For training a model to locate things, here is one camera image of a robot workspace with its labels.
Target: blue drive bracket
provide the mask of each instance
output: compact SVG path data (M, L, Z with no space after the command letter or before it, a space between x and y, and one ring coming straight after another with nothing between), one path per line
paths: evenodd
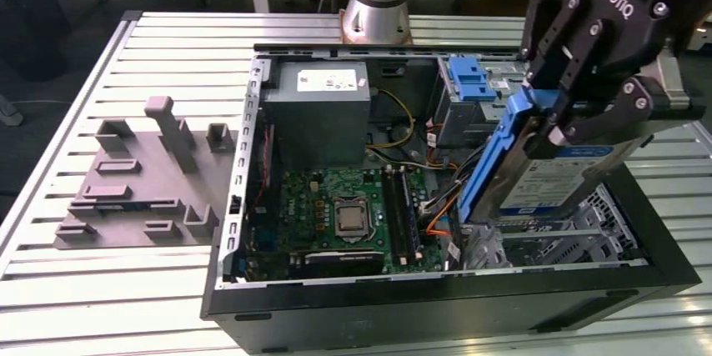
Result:
M521 88L506 100L506 114L492 133L480 162L474 167L472 178L466 181L462 194L457 199L457 212L461 223L469 218L473 205L480 199L488 183L492 181L494 172L500 168L506 152L520 135L526 117L534 110L524 91L526 89ZM554 105L560 93L558 90L528 89L528 91L538 109L546 109Z
M460 101L493 101L497 92L486 83L486 71L477 58L450 58L449 74L457 86Z

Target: green circuit board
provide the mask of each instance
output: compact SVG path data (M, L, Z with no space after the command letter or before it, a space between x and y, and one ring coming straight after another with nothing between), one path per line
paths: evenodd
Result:
M426 187L422 172L413 170L408 173L406 180L413 200L416 202L424 200ZM385 255L382 273L440 271L441 256L437 241L432 241L429 246L422 246L420 249L421 260L408 265L393 263L382 198L380 170L321 169L285 172L281 180L276 230L277 253L369 248ZM338 202L342 201L357 202L366 206L369 227L362 238L344 239L337 234L334 216Z

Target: yellow wire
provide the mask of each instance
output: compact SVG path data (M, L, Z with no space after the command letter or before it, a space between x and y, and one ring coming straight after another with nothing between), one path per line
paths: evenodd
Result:
M405 143L405 142L408 142L410 140L410 137L413 136L413 131L414 131L413 115L410 114L410 110L408 110L406 105L400 101L398 98L396 98L396 95L389 93L385 89L378 89L378 92L382 92L385 95L388 95L388 97L390 97L390 99L402 108L402 110L405 111L405 114L408 115L408 122L410 123L410 128L408 129L408 135L400 141L389 142L389 143L374 143L373 145L366 145L366 148L370 148L370 149L373 149L373 148L376 148L376 149L394 148L394 147L400 146L402 143Z

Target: white label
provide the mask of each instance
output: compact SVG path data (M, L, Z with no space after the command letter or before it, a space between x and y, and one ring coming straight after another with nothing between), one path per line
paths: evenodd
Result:
M297 74L298 92L356 90L356 70L301 70Z
M426 133L426 146L434 148L437 146L437 135Z
M582 172L602 158L554 158L533 160L500 208L520 208L518 214L536 208L556 208L584 182Z
M457 248L454 242L450 242L449 245L446 245L446 252L450 254L454 260L460 261L460 248Z
M489 81L489 86L493 88L509 88L509 84L506 83L506 79L501 79L498 81Z

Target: blue plastic latch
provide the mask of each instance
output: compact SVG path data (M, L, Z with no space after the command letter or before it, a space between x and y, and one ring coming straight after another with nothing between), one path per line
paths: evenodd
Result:
M492 101L497 98L486 83L486 71L477 58L450 58L449 73L453 76L461 101Z

